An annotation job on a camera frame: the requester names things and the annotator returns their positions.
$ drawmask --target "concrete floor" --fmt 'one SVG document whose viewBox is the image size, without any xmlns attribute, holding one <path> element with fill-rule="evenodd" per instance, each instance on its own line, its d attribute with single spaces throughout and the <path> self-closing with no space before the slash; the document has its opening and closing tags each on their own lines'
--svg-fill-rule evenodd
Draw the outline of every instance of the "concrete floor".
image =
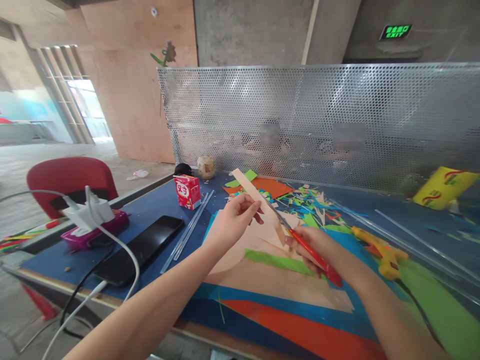
<svg viewBox="0 0 480 360">
<path fill-rule="evenodd" d="M 45 160 L 71 156 L 86 156 L 105 162 L 113 174 L 120 196 L 174 172 L 175 165 L 120 158 L 112 140 L 96 141 L 96 145 L 40 143 L 0 146 L 0 198 L 28 190 L 29 169 Z M 146 170 L 148 176 L 126 181 L 136 170 Z M 0 237 L 44 224 L 49 220 L 31 195 L 21 195 L 0 204 Z"/>
<path fill-rule="evenodd" d="M 35 164 L 60 157 L 87 156 L 104 161 L 111 169 L 115 186 L 121 196 L 142 187 L 155 179 L 162 178 L 174 170 L 174 165 L 149 161 L 119 158 L 111 140 L 98 141 L 97 145 L 38 143 L 28 145 L 0 146 L 0 198 L 27 189 L 26 175 Z M 126 181 L 136 170 L 146 170 L 146 178 Z M 43 224 L 48 217 L 31 195 L 22 195 L 0 204 L 0 236 L 17 233 L 21 230 Z M 41 313 L 30 298 L 24 293 L 17 280 L 0 271 L 0 359 L 1 360 L 37 360 L 42 357 L 53 335 L 58 329 L 58 322 L 49 326 L 38 338 L 19 355 L 20 349 L 46 323 Z M 72 324 L 72 328 L 85 333 L 86 328 Z M 162 346 L 168 358 L 184 359 L 177 339 L 171 337 Z M 77 340 L 60 335 L 56 341 L 50 360 L 61 359 L 77 343 Z M 209 359 L 208 349 L 195 349 L 192 359 Z"/>
</svg>

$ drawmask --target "plant decoration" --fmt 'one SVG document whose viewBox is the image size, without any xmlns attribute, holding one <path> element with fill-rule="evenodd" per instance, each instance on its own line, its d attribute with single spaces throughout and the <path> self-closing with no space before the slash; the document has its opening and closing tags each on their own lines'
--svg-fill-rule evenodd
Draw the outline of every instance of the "plant decoration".
<svg viewBox="0 0 480 360">
<path fill-rule="evenodd" d="M 166 43 L 166 49 L 161 51 L 162 55 L 164 56 L 163 61 L 156 57 L 154 54 L 150 53 L 150 56 L 155 60 L 160 66 L 167 68 L 167 63 L 171 63 L 175 61 L 175 56 L 177 56 L 177 52 L 175 51 L 175 46 L 172 44 L 171 41 Z"/>
</svg>

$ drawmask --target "transparent plastic rod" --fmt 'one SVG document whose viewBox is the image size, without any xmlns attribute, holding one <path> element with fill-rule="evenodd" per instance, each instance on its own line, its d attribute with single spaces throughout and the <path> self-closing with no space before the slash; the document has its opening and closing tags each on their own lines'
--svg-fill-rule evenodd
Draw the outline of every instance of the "transparent plastic rod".
<svg viewBox="0 0 480 360">
<path fill-rule="evenodd" d="M 210 198 L 214 194 L 215 190 L 212 190 L 210 194 L 207 195 L 205 201 L 203 204 L 201 204 L 200 208 L 198 209 L 198 216 L 196 217 L 195 221 L 193 222 L 191 228 L 188 230 L 188 234 L 185 236 L 185 239 L 182 241 L 180 248 L 178 249 L 177 253 L 175 254 L 175 257 L 173 260 L 177 261 L 182 254 L 182 251 L 185 248 L 185 245 L 187 245 L 187 241 L 190 239 L 190 235 L 194 232 L 195 226 L 197 226 L 197 223 L 199 222 L 200 216 L 204 212 L 204 209 L 207 207 L 207 204 L 209 203 Z"/>
<path fill-rule="evenodd" d="M 419 258 L 421 258 L 425 262 L 429 263 L 430 265 L 432 265 L 436 269 L 440 270 L 441 272 L 445 273 L 446 275 L 450 276 L 451 278 L 453 278 L 455 280 L 460 279 L 460 276 L 457 272 L 455 272 L 455 271 L 451 270 L 450 268 L 444 266 L 443 264 L 441 264 L 440 262 L 435 260 L 433 257 L 431 257 L 431 256 L 427 255 L 426 253 L 418 250 L 416 247 L 414 247 L 414 246 L 410 245 L 409 243 L 403 241 L 402 239 L 398 238 L 397 236 L 395 236 L 391 232 L 385 230 L 381 226 L 378 226 L 376 223 L 364 218 L 363 216 L 356 215 L 356 213 L 353 212 L 352 210 L 350 210 L 348 207 L 340 205 L 338 202 L 335 202 L 333 200 L 331 202 L 336 207 L 342 209 L 344 212 L 346 212 L 348 215 L 350 215 L 355 220 L 357 220 L 360 223 L 368 226 L 369 228 L 373 229 L 374 231 L 376 231 L 380 234 L 383 234 L 387 239 L 389 239 L 393 243 L 403 247 L 404 249 L 408 249 L 411 253 L 415 254 L 416 256 L 418 256 Z"/>
<path fill-rule="evenodd" d="M 212 190 L 205 198 L 205 200 L 203 201 L 204 203 L 207 201 L 207 199 L 209 200 L 210 197 L 212 196 L 212 194 L 214 193 L 214 191 Z M 191 218 L 190 222 L 188 223 L 188 226 L 186 227 L 185 231 L 183 232 L 182 236 L 180 237 L 180 239 L 178 240 L 178 242 L 176 243 L 175 245 L 175 248 L 173 249 L 173 251 L 171 252 L 170 256 L 168 257 L 168 259 L 166 260 L 165 262 L 165 265 L 163 265 L 163 267 L 161 268 L 161 271 L 160 271 L 160 274 L 165 274 L 165 272 L 167 271 L 167 269 L 169 268 L 170 266 L 170 263 L 172 262 L 172 260 L 174 259 L 174 256 L 175 254 L 177 254 L 177 252 L 179 251 L 180 247 L 182 246 L 183 242 L 184 242 L 184 239 L 187 237 L 187 235 L 189 234 L 190 230 L 193 228 L 194 224 L 196 224 L 196 220 L 197 218 L 200 217 L 200 213 L 202 212 L 202 206 L 200 206 L 198 208 L 198 210 L 196 211 L 195 215 L 193 215 L 193 217 Z"/>
<path fill-rule="evenodd" d="M 402 229 L 404 232 L 406 232 L 408 235 L 410 235 L 412 238 L 414 238 L 415 240 L 421 242 L 423 245 L 425 245 L 427 248 L 429 248 L 430 250 L 432 250 L 434 253 L 440 255 L 442 258 L 444 258 L 445 260 L 447 260 L 450 264 L 452 265 L 455 265 L 457 268 L 459 268 L 460 270 L 464 271 L 465 273 L 467 273 L 468 275 L 470 275 L 472 278 L 474 278 L 477 282 L 475 281 L 472 281 L 472 279 L 468 278 L 468 277 L 465 277 L 463 276 L 463 274 L 460 274 L 460 276 L 465 279 L 466 281 L 470 282 L 471 284 L 477 286 L 477 287 L 480 287 L 480 276 L 478 276 L 476 273 L 474 273 L 473 271 L 471 271 L 470 269 L 466 268 L 465 266 L 463 266 L 461 263 L 459 263 L 458 261 L 452 259 L 450 256 L 448 256 L 447 254 L 445 254 L 444 252 L 438 250 L 436 247 L 430 245 L 427 241 L 423 240 L 420 236 L 418 236 L 417 234 L 415 234 L 414 232 L 411 232 L 409 229 L 407 229 L 405 226 L 399 224 L 398 222 L 396 222 L 395 220 L 393 220 L 390 216 L 388 215 L 385 215 L 383 212 L 381 212 L 380 210 L 378 209 L 375 209 L 375 212 L 377 212 L 378 214 L 382 215 L 385 219 L 387 219 L 388 221 L 390 221 L 392 224 L 398 226 L 400 229 Z"/>
</svg>

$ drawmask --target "person's left hand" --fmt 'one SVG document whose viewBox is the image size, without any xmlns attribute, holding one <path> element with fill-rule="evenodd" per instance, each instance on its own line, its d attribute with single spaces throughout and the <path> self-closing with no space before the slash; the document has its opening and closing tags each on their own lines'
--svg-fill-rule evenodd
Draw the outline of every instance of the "person's left hand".
<svg viewBox="0 0 480 360">
<path fill-rule="evenodd" d="M 242 237 L 253 218 L 257 223 L 263 224 L 259 215 L 263 214 L 260 204 L 260 201 L 254 201 L 244 192 L 230 200 L 223 210 L 217 233 L 219 241 L 230 248 Z"/>
</svg>

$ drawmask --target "white plastic bag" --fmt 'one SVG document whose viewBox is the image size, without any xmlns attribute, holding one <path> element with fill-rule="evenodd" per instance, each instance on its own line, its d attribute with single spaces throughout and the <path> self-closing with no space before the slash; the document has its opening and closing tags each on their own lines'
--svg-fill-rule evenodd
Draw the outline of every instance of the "white plastic bag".
<svg viewBox="0 0 480 360">
<path fill-rule="evenodd" d="M 127 177 L 127 180 L 136 180 L 146 177 L 149 174 L 148 171 L 145 170 L 137 170 L 133 173 L 133 176 Z"/>
</svg>

